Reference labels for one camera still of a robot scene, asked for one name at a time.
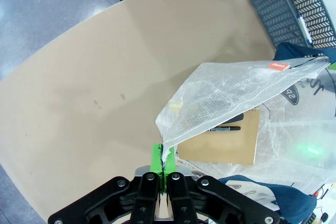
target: concrete floor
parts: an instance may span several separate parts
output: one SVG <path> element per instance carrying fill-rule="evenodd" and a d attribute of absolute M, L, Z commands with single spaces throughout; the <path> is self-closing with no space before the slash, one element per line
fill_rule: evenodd
<path fill-rule="evenodd" d="M 119 0 L 0 0 L 0 80 L 71 27 Z M 0 224 L 45 223 L 0 166 Z"/>

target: table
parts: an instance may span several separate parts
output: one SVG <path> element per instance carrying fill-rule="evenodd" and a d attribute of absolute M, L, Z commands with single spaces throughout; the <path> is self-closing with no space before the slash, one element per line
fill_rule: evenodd
<path fill-rule="evenodd" d="M 0 162 L 45 219 L 161 142 L 155 118 L 202 62 L 272 59 L 248 0 L 126 0 L 0 82 Z"/>

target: blue cloth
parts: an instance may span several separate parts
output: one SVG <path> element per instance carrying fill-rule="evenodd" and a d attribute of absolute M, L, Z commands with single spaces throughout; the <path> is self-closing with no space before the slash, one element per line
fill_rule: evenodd
<path fill-rule="evenodd" d="M 280 208 L 280 215 L 290 223 L 296 224 L 302 222 L 311 215 L 316 207 L 316 197 L 306 195 L 290 186 L 259 183 L 242 175 L 234 175 L 219 179 L 223 184 L 229 180 L 248 181 L 268 187 L 275 196 L 276 202 Z"/>
<path fill-rule="evenodd" d="M 309 55 L 325 54 L 329 57 L 331 64 L 336 62 L 336 48 L 310 48 L 294 45 L 289 42 L 282 42 L 278 45 L 274 60 L 287 60 L 293 58 L 302 58 Z"/>

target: gray plastic basket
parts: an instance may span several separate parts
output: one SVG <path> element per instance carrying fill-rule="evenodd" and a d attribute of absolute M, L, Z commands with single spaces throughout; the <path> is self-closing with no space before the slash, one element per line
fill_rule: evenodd
<path fill-rule="evenodd" d="M 290 42 L 313 48 L 336 47 L 336 33 L 322 0 L 250 0 L 274 47 Z M 308 44 L 298 24 L 301 14 L 312 38 Z"/>

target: orange tag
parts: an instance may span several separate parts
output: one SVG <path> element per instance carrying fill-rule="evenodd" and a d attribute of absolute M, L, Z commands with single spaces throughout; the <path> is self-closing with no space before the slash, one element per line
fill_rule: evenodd
<path fill-rule="evenodd" d="M 268 67 L 279 71 L 284 71 L 285 69 L 289 68 L 289 64 L 274 62 L 271 63 Z"/>

